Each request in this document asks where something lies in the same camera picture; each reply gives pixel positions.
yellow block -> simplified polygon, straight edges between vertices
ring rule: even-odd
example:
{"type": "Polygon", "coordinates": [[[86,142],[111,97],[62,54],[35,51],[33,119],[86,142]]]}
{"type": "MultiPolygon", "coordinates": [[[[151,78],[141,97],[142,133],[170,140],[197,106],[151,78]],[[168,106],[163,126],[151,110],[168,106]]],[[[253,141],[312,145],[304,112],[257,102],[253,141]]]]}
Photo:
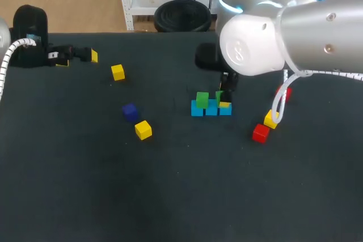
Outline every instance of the yellow block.
{"type": "Polygon", "coordinates": [[[125,79],[125,72],[122,65],[114,65],[111,67],[111,70],[115,80],[125,79]]]}
{"type": "Polygon", "coordinates": [[[230,105],[230,102],[220,102],[220,108],[228,108],[230,105]]]}
{"type": "Polygon", "coordinates": [[[69,60],[67,60],[67,65],[57,65],[56,66],[63,66],[63,67],[69,67],[69,60]]]}
{"type": "Polygon", "coordinates": [[[150,137],[153,135],[153,131],[151,130],[151,127],[150,127],[149,123],[147,123],[146,120],[135,125],[135,131],[141,140],[144,140],[147,137],[150,137]]]}
{"type": "Polygon", "coordinates": [[[275,122],[273,122],[272,120],[272,111],[268,111],[266,117],[265,117],[265,121],[263,122],[263,124],[265,126],[270,127],[271,129],[275,129],[277,124],[275,122]]]}
{"type": "Polygon", "coordinates": [[[91,62],[98,62],[98,53],[91,49],[91,62]]]}

red block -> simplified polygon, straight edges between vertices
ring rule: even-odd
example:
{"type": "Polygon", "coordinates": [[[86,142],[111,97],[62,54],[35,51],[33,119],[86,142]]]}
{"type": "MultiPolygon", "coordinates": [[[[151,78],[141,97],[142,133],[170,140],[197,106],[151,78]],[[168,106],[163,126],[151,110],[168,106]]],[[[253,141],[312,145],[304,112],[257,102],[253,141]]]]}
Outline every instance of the red block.
{"type": "MultiPolygon", "coordinates": [[[[280,90],[280,88],[281,88],[281,85],[278,87],[278,89],[277,89],[277,91],[276,91],[276,94],[277,94],[277,92],[280,90]]],[[[290,99],[290,97],[291,97],[291,93],[293,92],[293,90],[290,88],[290,87],[288,87],[288,91],[286,92],[286,102],[288,102],[289,101],[289,99],[290,99]]]]}
{"type": "Polygon", "coordinates": [[[269,132],[270,132],[269,127],[267,127],[265,125],[257,124],[257,126],[254,130],[254,134],[252,136],[252,140],[262,143],[262,144],[266,143],[269,132]]]}

black table surface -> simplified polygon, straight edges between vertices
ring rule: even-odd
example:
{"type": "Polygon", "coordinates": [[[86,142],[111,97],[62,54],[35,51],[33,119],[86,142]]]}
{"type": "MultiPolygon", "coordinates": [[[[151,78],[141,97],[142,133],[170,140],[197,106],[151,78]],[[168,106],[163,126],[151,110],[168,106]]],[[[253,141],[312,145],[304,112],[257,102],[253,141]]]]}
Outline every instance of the black table surface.
{"type": "Polygon", "coordinates": [[[52,35],[99,63],[9,69],[0,104],[0,241],[363,240],[363,84],[292,86],[268,143],[251,140],[282,73],[241,77],[232,117],[190,115],[220,75],[213,33],[52,35]],[[114,82],[111,66],[126,80],[114,82]],[[121,107],[135,103],[140,141],[121,107]]]}

power cord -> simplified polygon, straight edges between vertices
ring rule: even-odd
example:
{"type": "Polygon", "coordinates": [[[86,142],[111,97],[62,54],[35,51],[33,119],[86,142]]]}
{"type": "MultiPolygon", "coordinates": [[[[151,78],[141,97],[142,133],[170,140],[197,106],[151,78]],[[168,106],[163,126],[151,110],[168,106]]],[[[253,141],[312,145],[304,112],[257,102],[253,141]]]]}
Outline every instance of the power cord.
{"type": "Polygon", "coordinates": [[[10,47],[8,48],[8,50],[5,53],[4,59],[2,60],[1,63],[1,68],[0,68],[0,100],[2,98],[2,94],[4,92],[4,85],[5,85],[5,77],[6,77],[6,71],[7,71],[7,66],[9,65],[9,61],[11,58],[11,55],[14,53],[14,51],[20,47],[20,46],[36,46],[36,43],[33,39],[28,39],[28,38],[23,38],[23,39],[19,39],[16,40],[15,42],[13,42],[10,47]]]}
{"type": "Polygon", "coordinates": [[[289,88],[290,84],[292,84],[298,78],[310,77],[314,74],[334,75],[334,76],[340,76],[340,77],[363,81],[363,74],[359,74],[359,73],[343,73],[343,72],[329,72],[329,71],[316,71],[316,70],[299,71],[299,73],[293,74],[288,80],[286,80],[284,82],[284,84],[280,87],[280,90],[277,92],[275,99],[273,100],[272,108],[271,108],[273,122],[280,123],[282,120],[282,117],[284,116],[284,110],[285,110],[284,98],[286,99],[286,90],[289,88]],[[281,101],[280,109],[278,111],[278,116],[277,116],[277,107],[278,107],[278,103],[280,102],[281,98],[282,98],[282,101],[281,101]]]}

light blue block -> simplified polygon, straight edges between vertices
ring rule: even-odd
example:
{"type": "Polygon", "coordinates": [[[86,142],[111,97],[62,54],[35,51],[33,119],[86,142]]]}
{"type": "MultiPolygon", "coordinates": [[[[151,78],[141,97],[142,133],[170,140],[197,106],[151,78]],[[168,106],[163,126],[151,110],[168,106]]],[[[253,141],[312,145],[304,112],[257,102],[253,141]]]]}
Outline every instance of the light blue block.
{"type": "Polygon", "coordinates": [[[220,108],[220,116],[231,116],[232,115],[232,103],[228,108],[220,108]]]}
{"type": "Polygon", "coordinates": [[[205,110],[206,116],[217,116],[218,115],[218,105],[216,99],[208,100],[208,108],[205,110]]]}
{"type": "Polygon", "coordinates": [[[203,109],[197,108],[196,100],[192,100],[191,113],[192,113],[192,116],[203,116],[204,115],[203,109]]]}

